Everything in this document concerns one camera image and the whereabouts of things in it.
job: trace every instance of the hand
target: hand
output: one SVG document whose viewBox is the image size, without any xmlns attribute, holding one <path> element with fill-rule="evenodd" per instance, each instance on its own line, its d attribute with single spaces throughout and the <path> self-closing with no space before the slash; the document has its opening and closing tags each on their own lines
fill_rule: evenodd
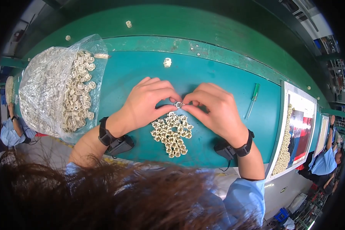
<svg viewBox="0 0 345 230">
<path fill-rule="evenodd" d="M 170 98 L 171 102 L 182 101 L 169 81 L 146 77 L 133 87 L 124 106 L 107 119 L 106 128 L 110 127 L 110 133 L 119 137 L 148 125 L 166 113 L 176 111 L 177 108 L 172 104 L 155 108 L 157 103 L 166 98 Z"/>
<path fill-rule="evenodd" d="M 248 141 L 248 129 L 240 120 L 234 96 L 212 83 L 200 84 L 187 94 L 182 109 L 200 120 L 207 128 L 227 140 L 234 148 Z M 205 105 L 207 112 L 197 106 Z"/>
<path fill-rule="evenodd" d="M 334 122 L 335 122 L 335 116 L 334 116 L 334 115 L 332 115 L 332 116 L 331 116 L 331 121 L 330 121 L 330 124 L 331 124 L 331 125 L 333 125 L 333 124 L 334 124 Z"/>
<path fill-rule="evenodd" d="M 8 104 L 8 110 L 9 110 L 10 117 L 13 117 L 14 116 L 14 104 L 13 103 Z"/>
</svg>

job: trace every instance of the brown hair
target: brown hair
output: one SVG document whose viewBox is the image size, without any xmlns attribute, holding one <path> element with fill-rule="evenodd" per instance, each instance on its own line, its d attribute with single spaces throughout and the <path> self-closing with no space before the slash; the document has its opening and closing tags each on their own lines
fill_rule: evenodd
<svg viewBox="0 0 345 230">
<path fill-rule="evenodd" d="M 195 169 L 146 170 L 147 164 L 93 160 L 95 168 L 66 175 L 4 154 L 1 172 L 25 228 L 213 229 L 223 215 L 196 205 L 206 191 L 206 175 Z M 229 229 L 258 228 L 252 218 L 240 223 Z"/>
</svg>

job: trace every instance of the wrist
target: wrist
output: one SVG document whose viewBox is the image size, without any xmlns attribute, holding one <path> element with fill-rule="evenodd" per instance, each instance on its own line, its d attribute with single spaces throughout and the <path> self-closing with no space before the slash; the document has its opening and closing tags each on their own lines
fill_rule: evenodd
<svg viewBox="0 0 345 230">
<path fill-rule="evenodd" d="M 248 142 L 249 131 L 244 124 L 241 124 L 238 129 L 234 131 L 234 133 L 228 137 L 227 142 L 235 148 L 241 148 Z"/>
<path fill-rule="evenodd" d="M 106 120 L 106 129 L 111 133 L 115 138 L 124 136 L 128 132 L 132 131 L 129 128 L 129 122 L 125 116 L 122 116 L 120 111 L 112 114 Z"/>
</svg>

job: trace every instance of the wrist-mounted device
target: wrist-mounted device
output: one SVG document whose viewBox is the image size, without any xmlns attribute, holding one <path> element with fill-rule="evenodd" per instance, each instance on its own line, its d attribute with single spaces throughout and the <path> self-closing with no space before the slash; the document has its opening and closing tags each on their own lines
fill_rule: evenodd
<svg viewBox="0 0 345 230">
<path fill-rule="evenodd" d="M 108 155 L 115 156 L 131 150 L 134 147 L 132 138 L 130 138 L 128 135 L 124 135 L 119 138 L 112 136 L 111 133 L 106 129 L 107 119 L 108 117 L 104 117 L 99 121 L 101 123 L 99 140 L 103 145 L 109 146 L 107 148 Z"/>
<path fill-rule="evenodd" d="M 242 147 L 235 149 L 226 140 L 222 140 L 218 144 L 216 144 L 213 147 L 213 149 L 216 151 L 217 154 L 225 157 L 228 160 L 234 159 L 234 154 L 237 154 L 238 156 L 243 157 L 250 153 L 253 138 L 254 138 L 254 133 L 248 130 L 248 141 Z"/>
</svg>

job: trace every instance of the person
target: person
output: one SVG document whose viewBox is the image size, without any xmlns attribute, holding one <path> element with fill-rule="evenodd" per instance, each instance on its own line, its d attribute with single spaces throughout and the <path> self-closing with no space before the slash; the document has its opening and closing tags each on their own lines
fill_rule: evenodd
<svg viewBox="0 0 345 230">
<path fill-rule="evenodd" d="M 309 180 L 319 180 L 318 176 L 332 173 L 337 165 L 341 163 L 341 149 L 337 148 L 337 143 L 335 143 L 335 145 L 332 147 L 332 132 L 334 122 L 335 116 L 332 115 L 325 150 L 316 157 L 314 157 L 314 152 L 309 153 L 306 162 L 303 164 L 304 168 L 298 171 L 300 175 Z"/>
<path fill-rule="evenodd" d="M 0 140 L 7 147 L 13 147 L 19 143 L 29 143 L 35 137 L 36 132 L 30 129 L 22 118 L 15 116 L 14 104 L 8 105 L 10 117 L 1 127 Z"/>
<path fill-rule="evenodd" d="M 183 102 L 183 110 L 232 147 L 247 143 L 249 132 L 233 95 L 211 83 L 200 84 L 182 100 L 170 82 L 146 77 L 132 89 L 124 106 L 107 118 L 106 129 L 121 137 L 176 111 L 171 104 L 156 108 L 166 98 Z M 207 112 L 199 108 L 202 105 Z M 105 163 L 102 156 L 108 147 L 98 138 L 99 128 L 76 143 L 64 171 L 19 161 L 6 164 L 5 157 L 0 160 L 18 209 L 15 217 L 23 225 L 41 229 L 223 230 L 262 226 L 265 172 L 254 142 L 249 154 L 238 156 L 241 178 L 230 185 L 222 200 L 208 190 L 208 174 L 196 168 L 164 163 L 155 170 L 148 163 L 127 167 Z"/>
</svg>

